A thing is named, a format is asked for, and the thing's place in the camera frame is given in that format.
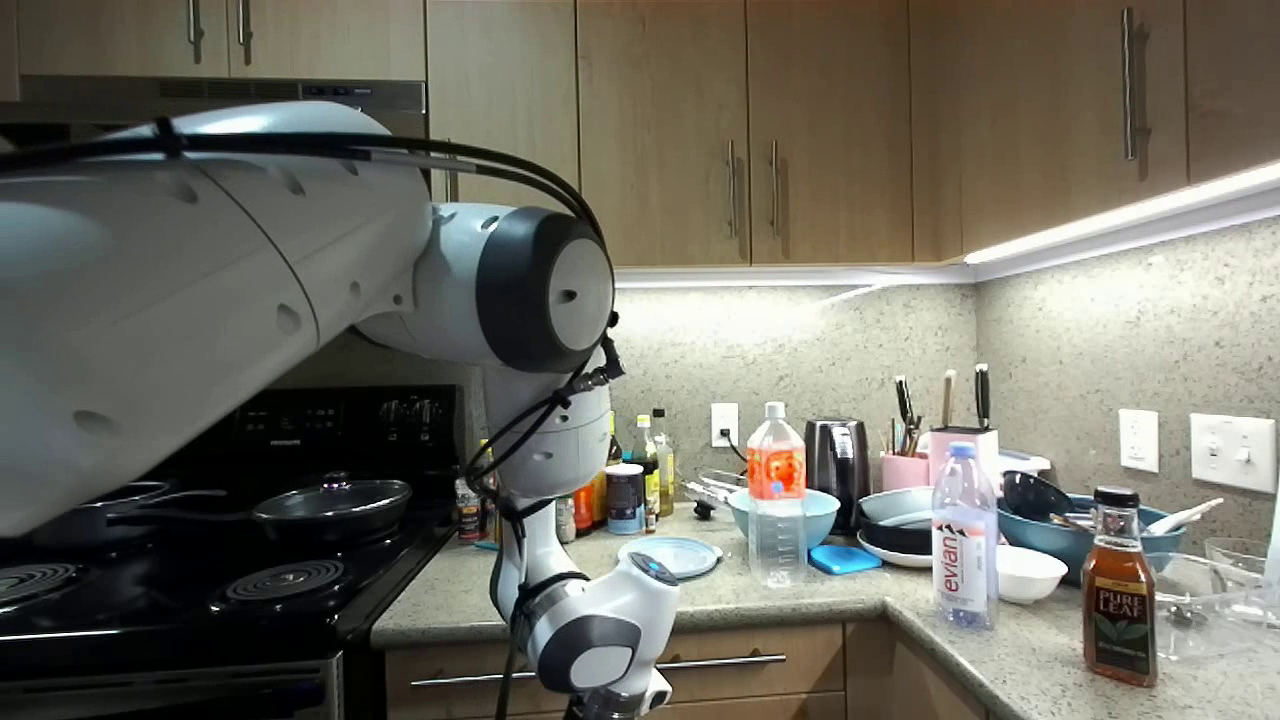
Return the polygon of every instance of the black stove top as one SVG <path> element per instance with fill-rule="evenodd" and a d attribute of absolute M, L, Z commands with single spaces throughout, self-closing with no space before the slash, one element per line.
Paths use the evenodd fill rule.
<path fill-rule="evenodd" d="M 353 486 L 404 475 L 408 514 L 363 538 L 273 541 L 258 523 L 102 532 L 83 514 L 59 532 L 0 543 L 0 683 L 314 661 L 363 645 L 449 543 L 449 401 L 437 390 L 273 391 L 168 465 L 182 489 L 231 475 L 223 489 L 242 509 L 320 468 L 353 474 Z"/>

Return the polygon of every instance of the kitchen countertop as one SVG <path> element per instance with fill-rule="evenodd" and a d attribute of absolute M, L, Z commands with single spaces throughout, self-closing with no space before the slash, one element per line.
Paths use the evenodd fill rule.
<path fill-rule="evenodd" d="M 950 669 L 994 717 L 1106 720 L 1106 717 L 1280 717 L 1280 647 L 1254 647 L 1211 661 L 1163 661 L 1155 687 L 1129 687 L 1083 671 L 1079 591 L 1057 587 L 1046 603 L 1002 603 L 998 631 L 959 631 L 933 611 L 930 571 L 876 568 L 861 575 L 813 571 L 802 587 L 763 587 L 747 571 L 745 538 L 727 509 L 702 523 L 688 509 L 659 523 L 659 538 L 702 538 L 726 548 L 726 564 L 680 583 L 675 631 L 751 627 L 803 619 L 887 619 Z M 568 558 L 601 575 L 628 538 L 593 532 Z M 376 619 L 376 647 L 419 647 L 502 641 L 503 623 L 489 603 L 493 554 L 445 548 L 404 595 Z"/>

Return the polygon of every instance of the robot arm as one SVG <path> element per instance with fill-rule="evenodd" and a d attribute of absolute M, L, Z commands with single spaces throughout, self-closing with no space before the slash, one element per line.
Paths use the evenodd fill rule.
<path fill-rule="evenodd" d="M 509 521 L 493 603 L 548 687 L 643 717 L 667 698 L 675 591 L 631 564 L 588 581 L 551 521 L 603 468 L 622 373 L 595 222 L 520 165 L 578 217 L 433 209 L 419 169 L 340 103 L 0 155 L 0 538 L 139 475 L 359 327 L 480 370 L 493 465 L 468 482 Z"/>

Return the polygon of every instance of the stove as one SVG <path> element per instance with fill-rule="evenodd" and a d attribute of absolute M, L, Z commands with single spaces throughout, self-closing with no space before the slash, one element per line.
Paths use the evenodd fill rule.
<path fill-rule="evenodd" d="M 106 523 L 139 494 L 121 489 L 3 541 L 3 717 L 376 717 L 370 631 L 449 543 L 451 404 L 455 390 L 264 391 L 144 482 L 231 521 Z M 399 475 L 411 505 L 346 541 L 242 521 L 331 474 Z"/>

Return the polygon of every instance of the kettle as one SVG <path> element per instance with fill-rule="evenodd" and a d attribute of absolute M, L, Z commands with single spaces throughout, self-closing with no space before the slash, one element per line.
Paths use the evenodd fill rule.
<path fill-rule="evenodd" d="M 840 500 L 838 532 L 855 532 L 855 505 L 870 498 L 870 427 L 853 415 L 803 425 L 803 486 Z"/>

